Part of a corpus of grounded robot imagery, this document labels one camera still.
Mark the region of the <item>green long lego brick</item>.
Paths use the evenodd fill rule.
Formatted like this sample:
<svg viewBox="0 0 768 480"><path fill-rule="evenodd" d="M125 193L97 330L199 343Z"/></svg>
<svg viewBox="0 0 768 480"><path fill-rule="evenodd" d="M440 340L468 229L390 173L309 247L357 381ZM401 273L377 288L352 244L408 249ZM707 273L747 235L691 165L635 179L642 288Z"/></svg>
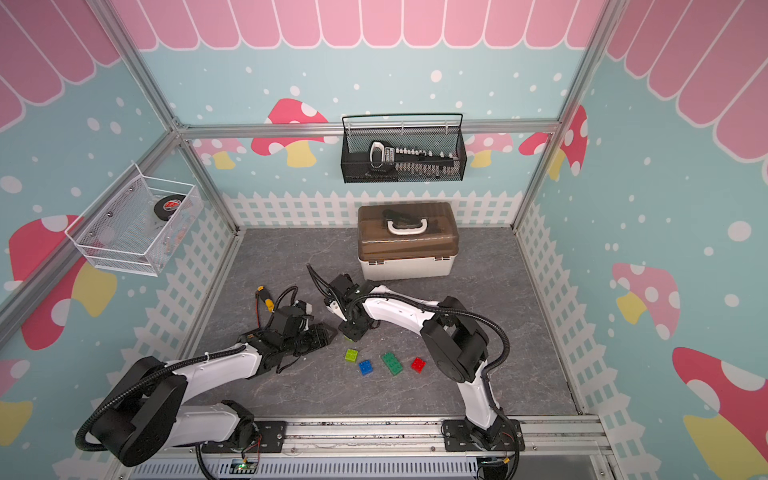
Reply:
<svg viewBox="0 0 768 480"><path fill-rule="evenodd" d="M404 370L402 363L398 360L398 358L392 352L386 352L385 354L383 354L381 356L381 360L384 363L387 370L393 376L399 375Z"/></svg>

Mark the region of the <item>red lego brick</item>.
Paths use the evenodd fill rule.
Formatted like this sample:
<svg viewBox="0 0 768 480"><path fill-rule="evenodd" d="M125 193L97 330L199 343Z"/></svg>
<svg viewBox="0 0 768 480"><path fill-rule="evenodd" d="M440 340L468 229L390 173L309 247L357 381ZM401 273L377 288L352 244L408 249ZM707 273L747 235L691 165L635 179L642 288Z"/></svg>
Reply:
<svg viewBox="0 0 768 480"><path fill-rule="evenodd" d="M416 357L411 363L411 368L417 373L421 373L425 368L425 366L426 366L426 362L419 357Z"/></svg>

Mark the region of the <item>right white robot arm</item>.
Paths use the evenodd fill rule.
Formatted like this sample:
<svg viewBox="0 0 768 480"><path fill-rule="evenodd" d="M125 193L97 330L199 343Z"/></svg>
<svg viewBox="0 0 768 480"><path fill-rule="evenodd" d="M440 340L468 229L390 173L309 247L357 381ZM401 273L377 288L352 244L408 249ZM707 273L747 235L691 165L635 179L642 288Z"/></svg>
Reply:
<svg viewBox="0 0 768 480"><path fill-rule="evenodd" d="M426 301L371 281L358 285L347 274L331 282L315 272L311 276L348 339L360 340L376 322L418 334L438 370L458 385L467 426L487 438L500 433L506 415L494 397L490 373L508 358L510 341L497 323L451 296Z"/></svg>

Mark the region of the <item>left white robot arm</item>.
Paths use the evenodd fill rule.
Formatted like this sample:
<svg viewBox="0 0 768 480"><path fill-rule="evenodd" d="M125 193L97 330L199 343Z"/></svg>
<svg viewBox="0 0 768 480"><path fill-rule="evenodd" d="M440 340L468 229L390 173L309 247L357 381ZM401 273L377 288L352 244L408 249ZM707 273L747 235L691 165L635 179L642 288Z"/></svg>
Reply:
<svg viewBox="0 0 768 480"><path fill-rule="evenodd" d="M231 382L286 369L285 357L300 359L331 344L336 330L317 323L310 305L277 308L268 323L238 337L228 349L186 360L136 361L84 421L75 436L85 452L108 451L126 467L166 449L206 443L246 455L263 446L254 414L234 400L194 406L192 399Z"/></svg>

